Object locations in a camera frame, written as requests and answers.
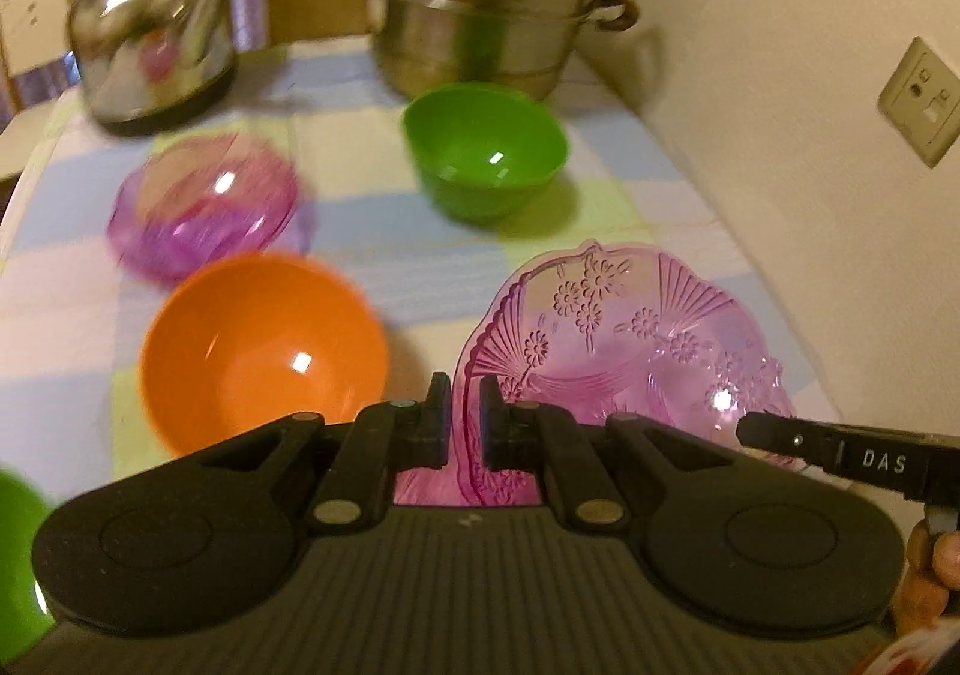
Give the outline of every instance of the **checkered tablecloth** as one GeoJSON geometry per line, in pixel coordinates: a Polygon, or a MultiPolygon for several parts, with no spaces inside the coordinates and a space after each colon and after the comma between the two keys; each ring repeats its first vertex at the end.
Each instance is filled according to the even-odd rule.
{"type": "Polygon", "coordinates": [[[420,397],[432,370],[453,372],[514,269],[594,238],[661,245],[740,298],[784,365],[798,415],[836,420],[736,242],[582,61],[549,101],[569,136],[565,175],[495,229],[455,224],[419,192],[403,103],[361,38],[245,55],[226,103],[151,139],[109,137],[75,92],[64,96],[0,226],[0,464],[60,501],[169,458],[136,390],[137,354],[166,293],[117,266],[104,228],[132,169],[210,128],[271,138],[309,181],[313,254],[358,282],[387,326],[388,397],[420,397]]]}

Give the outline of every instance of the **kettle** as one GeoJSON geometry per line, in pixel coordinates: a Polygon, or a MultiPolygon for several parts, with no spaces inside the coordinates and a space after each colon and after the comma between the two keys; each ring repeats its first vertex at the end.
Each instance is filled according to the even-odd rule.
{"type": "Polygon", "coordinates": [[[91,116],[118,135],[194,117],[236,72],[230,0],[73,0],[67,35],[91,116]]]}

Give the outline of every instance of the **wall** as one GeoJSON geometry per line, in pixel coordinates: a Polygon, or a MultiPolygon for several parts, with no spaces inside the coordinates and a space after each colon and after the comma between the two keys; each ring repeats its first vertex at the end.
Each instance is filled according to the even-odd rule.
{"type": "Polygon", "coordinates": [[[847,421],[960,434],[960,145],[934,169],[877,112],[960,0],[640,0],[582,50],[726,218],[847,421]]]}

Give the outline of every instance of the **wall socket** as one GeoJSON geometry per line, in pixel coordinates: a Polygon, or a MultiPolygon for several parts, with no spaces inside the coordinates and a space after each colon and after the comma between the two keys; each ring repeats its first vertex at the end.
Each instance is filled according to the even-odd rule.
{"type": "Polygon", "coordinates": [[[960,79],[920,36],[880,93],[879,106],[930,168],[960,135],[960,79]]]}

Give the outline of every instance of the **brown handle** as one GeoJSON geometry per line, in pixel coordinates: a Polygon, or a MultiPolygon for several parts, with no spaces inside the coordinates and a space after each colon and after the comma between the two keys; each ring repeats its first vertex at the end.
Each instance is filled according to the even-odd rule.
{"type": "Polygon", "coordinates": [[[590,11],[595,11],[599,8],[616,7],[623,7],[620,15],[613,20],[597,20],[597,28],[602,31],[625,31],[627,28],[632,28],[637,24],[637,20],[640,19],[640,10],[637,8],[637,4],[631,0],[590,1],[590,11]]]}

